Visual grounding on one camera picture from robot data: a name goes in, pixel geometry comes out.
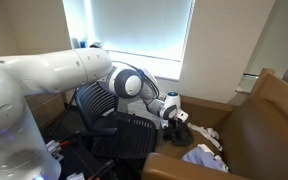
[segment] couch armrest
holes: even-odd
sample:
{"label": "couch armrest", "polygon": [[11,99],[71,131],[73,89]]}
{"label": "couch armrest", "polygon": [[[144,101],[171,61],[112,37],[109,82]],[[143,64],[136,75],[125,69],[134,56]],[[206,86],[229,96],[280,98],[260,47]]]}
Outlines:
{"label": "couch armrest", "polygon": [[175,179],[245,179],[229,173],[195,165],[158,153],[150,153],[145,161],[142,180]]}

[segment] floor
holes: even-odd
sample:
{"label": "floor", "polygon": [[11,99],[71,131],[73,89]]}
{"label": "floor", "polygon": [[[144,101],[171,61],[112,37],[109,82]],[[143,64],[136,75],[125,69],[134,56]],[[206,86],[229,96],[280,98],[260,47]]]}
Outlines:
{"label": "floor", "polygon": [[[52,136],[52,139],[63,139],[70,134],[75,133],[76,131],[85,130],[83,121],[80,117],[80,114],[77,109],[70,108],[67,111],[64,118],[59,118],[53,124],[48,126],[42,131],[42,135],[47,138]],[[100,163],[105,163],[107,160],[97,159]],[[115,166],[112,176],[106,177],[105,179],[108,180],[137,180],[140,179],[140,172],[142,170],[143,164],[145,160],[135,160],[135,161],[128,161],[127,164],[131,167],[135,168],[137,171],[138,176],[134,176],[132,173],[128,173],[128,168],[124,167],[123,165]]]}

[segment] cloth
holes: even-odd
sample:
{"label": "cloth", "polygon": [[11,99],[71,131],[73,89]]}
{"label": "cloth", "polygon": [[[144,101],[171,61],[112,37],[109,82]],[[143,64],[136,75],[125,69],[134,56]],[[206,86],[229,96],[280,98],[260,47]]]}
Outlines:
{"label": "cloth", "polygon": [[198,131],[206,139],[210,140],[214,144],[214,146],[217,147],[217,149],[219,151],[223,150],[223,147],[217,141],[220,137],[219,137],[218,133],[216,131],[214,131],[212,128],[205,129],[204,127],[195,126],[191,123],[188,123],[187,126],[190,127],[191,129],[195,130],[195,131]]}
{"label": "cloth", "polygon": [[222,161],[222,158],[218,155],[214,156],[214,153],[205,144],[199,144],[196,148],[186,153],[182,160],[219,171],[228,172],[228,167]]}

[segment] couch cushion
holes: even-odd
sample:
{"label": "couch cushion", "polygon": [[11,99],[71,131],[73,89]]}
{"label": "couch cushion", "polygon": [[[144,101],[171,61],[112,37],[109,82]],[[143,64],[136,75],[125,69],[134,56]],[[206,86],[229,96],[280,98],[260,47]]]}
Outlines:
{"label": "couch cushion", "polygon": [[252,179],[288,179],[288,117],[272,102],[250,98],[220,130],[230,172]]}

